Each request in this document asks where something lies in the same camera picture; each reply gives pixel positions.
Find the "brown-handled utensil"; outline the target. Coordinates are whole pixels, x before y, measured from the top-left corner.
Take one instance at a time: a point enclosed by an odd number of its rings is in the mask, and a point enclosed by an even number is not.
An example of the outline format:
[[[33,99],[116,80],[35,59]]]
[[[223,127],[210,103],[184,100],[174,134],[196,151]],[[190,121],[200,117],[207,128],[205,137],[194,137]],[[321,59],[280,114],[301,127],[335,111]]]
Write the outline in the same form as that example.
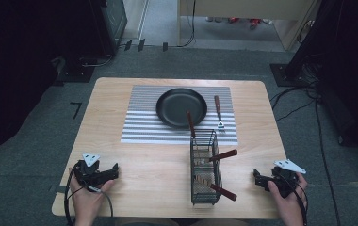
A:
[[[219,192],[219,194],[223,195],[224,197],[228,198],[229,200],[235,202],[236,201],[236,198],[237,198],[237,195],[229,190],[226,190],[220,186],[217,186],[215,184],[211,184],[210,187]]]
[[[211,156],[208,158],[208,162],[219,161],[221,159],[232,157],[235,155],[237,155],[237,149],[233,149],[233,150],[225,152],[225,153],[219,153],[214,156]]]
[[[195,128],[194,128],[194,124],[193,124],[193,120],[192,120],[190,111],[187,111],[187,121],[188,121],[191,137],[195,138],[196,132],[195,132]]]

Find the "light wooden desk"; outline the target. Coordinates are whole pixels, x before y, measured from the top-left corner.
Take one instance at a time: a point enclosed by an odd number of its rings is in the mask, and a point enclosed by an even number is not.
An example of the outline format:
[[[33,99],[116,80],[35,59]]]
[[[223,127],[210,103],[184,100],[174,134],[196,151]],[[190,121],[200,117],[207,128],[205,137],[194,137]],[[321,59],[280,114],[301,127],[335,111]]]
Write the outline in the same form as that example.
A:
[[[177,43],[181,43],[181,17],[270,19],[285,50],[296,43],[304,24],[321,0],[176,0]]]

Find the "person's right hand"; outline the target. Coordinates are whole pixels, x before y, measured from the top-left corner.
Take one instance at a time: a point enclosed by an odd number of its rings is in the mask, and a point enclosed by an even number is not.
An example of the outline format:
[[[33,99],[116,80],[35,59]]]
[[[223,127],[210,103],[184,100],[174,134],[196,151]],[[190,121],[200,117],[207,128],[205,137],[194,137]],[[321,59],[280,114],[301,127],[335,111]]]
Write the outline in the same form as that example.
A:
[[[279,216],[285,226],[305,226],[304,220],[306,219],[306,210],[308,201],[305,194],[307,182],[303,176],[298,173],[299,185],[295,192],[283,198],[279,192],[277,185],[272,181],[268,182],[268,187]]]

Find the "grey striped placemat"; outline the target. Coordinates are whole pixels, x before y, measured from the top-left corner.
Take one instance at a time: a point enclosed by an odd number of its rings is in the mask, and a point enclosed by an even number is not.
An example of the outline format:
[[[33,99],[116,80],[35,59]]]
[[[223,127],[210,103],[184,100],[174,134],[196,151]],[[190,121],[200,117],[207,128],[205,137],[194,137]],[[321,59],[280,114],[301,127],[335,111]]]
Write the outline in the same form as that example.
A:
[[[173,128],[163,123],[156,114],[158,98],[174,86],[134,85],[122,129],[121,142],[149,144],[188,144],[189,128]],[[215,130],[219,145],[237,145],[236,120],[229,87],[190,87],[200,93],[207,104],[204,120],[196,130]],[[220,98],[221,119],[225,132],[218,131],[218,116],[214,96]]]

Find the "dark cabinet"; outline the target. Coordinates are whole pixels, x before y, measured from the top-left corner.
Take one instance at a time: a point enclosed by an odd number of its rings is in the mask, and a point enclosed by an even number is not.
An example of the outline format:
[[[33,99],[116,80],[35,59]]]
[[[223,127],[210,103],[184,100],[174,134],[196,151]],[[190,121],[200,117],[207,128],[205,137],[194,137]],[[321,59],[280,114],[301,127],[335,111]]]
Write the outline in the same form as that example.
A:
[[[114,56],[127,25],[123,0],[89,0],[101,55]]]

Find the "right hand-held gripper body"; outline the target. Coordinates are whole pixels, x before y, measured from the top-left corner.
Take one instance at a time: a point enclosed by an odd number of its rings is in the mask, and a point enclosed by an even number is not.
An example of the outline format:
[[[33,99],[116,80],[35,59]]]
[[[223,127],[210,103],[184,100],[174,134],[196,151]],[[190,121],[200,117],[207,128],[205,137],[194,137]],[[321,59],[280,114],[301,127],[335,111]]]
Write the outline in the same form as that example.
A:
[[[273,181],[277,185],[283,198],[291,194],[298,185],[298,173],[305,174],[306,170],[295,164],[290,159],[277,160],[271,170]]]

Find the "red shoes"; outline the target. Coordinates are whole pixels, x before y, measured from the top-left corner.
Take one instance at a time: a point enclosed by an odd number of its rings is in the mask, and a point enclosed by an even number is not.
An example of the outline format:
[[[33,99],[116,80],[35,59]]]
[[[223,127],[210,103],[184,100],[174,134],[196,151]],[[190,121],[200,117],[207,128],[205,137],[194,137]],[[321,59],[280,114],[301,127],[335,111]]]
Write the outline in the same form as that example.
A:
[[[230,24],[238,22],[238,21],[239,21],[239,18],[237,18],[237,17],[231,17],[228,19],[228,22]],[[250,19],[249,22],[250,22],[250,30],[254,30],[262,22],[262,20],[261,19]]]

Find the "black stand base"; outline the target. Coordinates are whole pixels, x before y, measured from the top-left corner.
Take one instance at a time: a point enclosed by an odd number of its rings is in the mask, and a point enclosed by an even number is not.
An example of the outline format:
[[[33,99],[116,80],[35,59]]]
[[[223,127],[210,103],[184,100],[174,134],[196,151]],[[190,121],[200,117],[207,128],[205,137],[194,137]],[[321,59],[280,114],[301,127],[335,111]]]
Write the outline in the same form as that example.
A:
[[[65,59],[62,56],[55,58],[52,65],[57,71],[56,84],[88,83],[94,71],[89,65],[83,66],[77,60]]]
[[[314,83],[313,80],[307,78],[307,73],[302,67],[279,63],[272,63],[269,66],[278,87],[302,88]]]

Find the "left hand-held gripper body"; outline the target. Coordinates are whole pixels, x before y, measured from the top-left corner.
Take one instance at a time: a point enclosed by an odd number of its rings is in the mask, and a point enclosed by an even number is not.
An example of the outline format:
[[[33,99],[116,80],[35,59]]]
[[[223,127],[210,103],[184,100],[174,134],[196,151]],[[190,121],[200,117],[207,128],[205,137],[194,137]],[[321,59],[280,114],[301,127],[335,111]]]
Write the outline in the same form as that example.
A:
[[[100,156],[83,153],[82,159],[73,167],[76,180],[81,186],[99,186],[113,179],[113,169],[99,171]]]

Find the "person's left hand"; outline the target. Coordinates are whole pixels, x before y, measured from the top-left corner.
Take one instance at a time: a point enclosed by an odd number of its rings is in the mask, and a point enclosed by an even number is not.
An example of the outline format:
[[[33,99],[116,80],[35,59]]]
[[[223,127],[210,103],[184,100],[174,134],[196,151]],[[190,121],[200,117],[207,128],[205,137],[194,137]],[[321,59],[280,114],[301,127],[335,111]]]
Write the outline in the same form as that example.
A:
[[[114,181],[104,183],[100,192],[89,192],[82,188],[76,179],[70,182],[73,194],[73,208],[75,212],[75,226],[92,226],[99,214],[103,202],[106,199],[107,191],[114,186]]]

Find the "black round pan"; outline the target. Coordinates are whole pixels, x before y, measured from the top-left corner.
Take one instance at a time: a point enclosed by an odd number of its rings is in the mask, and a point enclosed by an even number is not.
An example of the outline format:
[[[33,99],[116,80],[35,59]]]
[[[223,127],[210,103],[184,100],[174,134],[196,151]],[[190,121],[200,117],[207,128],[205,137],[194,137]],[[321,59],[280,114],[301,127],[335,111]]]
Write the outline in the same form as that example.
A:
[[[204,97],[193,89],[177,88],[163,93],[157,100],[157,117],[173,128],[188,128],[187,113],[194,125],[201,123],[207,113]]]

